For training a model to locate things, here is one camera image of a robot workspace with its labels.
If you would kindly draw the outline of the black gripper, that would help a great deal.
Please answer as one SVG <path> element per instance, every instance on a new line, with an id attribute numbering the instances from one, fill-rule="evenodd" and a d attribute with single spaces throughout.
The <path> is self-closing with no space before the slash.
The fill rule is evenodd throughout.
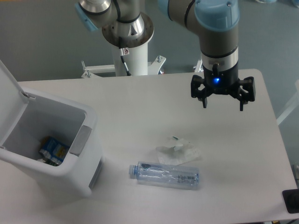
<path id="1" fill-rule="evenodd" d="M 193 75 L 191 80 L 191 97 L 202 102 L 207 108 L 207 98 L 212 94 L 231 95 L 240 101 L 240 111 L 244 105 L 255 101 L 255 81 L 253 77 L 240 80 L 238 77 L 238 63 L 231 69 L 220 71 L 218 76 L 203 67 L 204 78 Z"/>

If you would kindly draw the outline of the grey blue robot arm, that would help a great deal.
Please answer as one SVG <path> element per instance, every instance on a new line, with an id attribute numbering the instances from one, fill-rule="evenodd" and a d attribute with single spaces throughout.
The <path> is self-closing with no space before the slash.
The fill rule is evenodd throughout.
<path id="1" fill-rule="evenodd" d="M 236 0 L 160 0 L 158 6 L 171 21 L 199 38 L 203 76 L 191 80 L 191 96 L 207 106 L 212 94 L 230 95 L 241 106 L 255 100 L 253 77 L 238 76 L 238 22 Z M 101 30 L 114 47 L 117 76 L 148 75 L 147 47 L 154 34 L 150 17 L 138 0 L 80 0 L 75 10 L 84 26 Z"/>

